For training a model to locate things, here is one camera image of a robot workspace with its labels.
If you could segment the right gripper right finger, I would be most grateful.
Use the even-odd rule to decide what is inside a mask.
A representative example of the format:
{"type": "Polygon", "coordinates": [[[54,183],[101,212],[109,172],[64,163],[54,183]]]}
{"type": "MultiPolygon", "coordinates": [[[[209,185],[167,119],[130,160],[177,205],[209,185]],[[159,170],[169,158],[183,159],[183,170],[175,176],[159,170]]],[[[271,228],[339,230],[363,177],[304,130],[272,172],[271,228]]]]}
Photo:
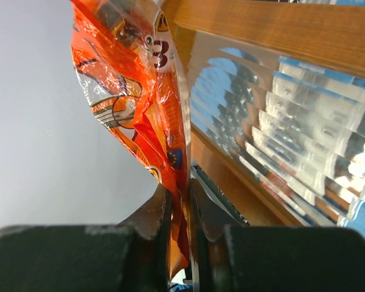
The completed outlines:
{"type": "Polygon", "coordinates": [[[194,291],[365,291],[365,239],[347,228],[255,227],[189,187],[194,291]]]}

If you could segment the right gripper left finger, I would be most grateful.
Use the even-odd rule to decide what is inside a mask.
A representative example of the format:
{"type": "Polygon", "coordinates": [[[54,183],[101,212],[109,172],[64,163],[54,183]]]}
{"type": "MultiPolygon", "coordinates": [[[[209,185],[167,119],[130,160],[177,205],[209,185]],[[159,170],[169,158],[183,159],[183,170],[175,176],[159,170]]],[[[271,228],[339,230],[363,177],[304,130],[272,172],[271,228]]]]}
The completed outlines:
{"type": "Polygon", "coordinates": [[[172,197],[163,186],[108,225],[0,229],[0,291],[166,291],[172,197]]]}

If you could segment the orange BIC razor bag front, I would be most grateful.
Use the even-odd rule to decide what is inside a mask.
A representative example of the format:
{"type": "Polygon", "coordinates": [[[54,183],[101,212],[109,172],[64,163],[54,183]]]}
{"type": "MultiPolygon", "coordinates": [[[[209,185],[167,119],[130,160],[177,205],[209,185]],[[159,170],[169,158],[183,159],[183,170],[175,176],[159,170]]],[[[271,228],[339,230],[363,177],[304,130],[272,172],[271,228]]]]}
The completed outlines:
{"type": "Polygon", "coordinates": [[[187,267],[182,201],[189,98],[167,18],[154,1],[74,1],[71,52],[94,117],[172,195],[169,274],[187,267]]]}

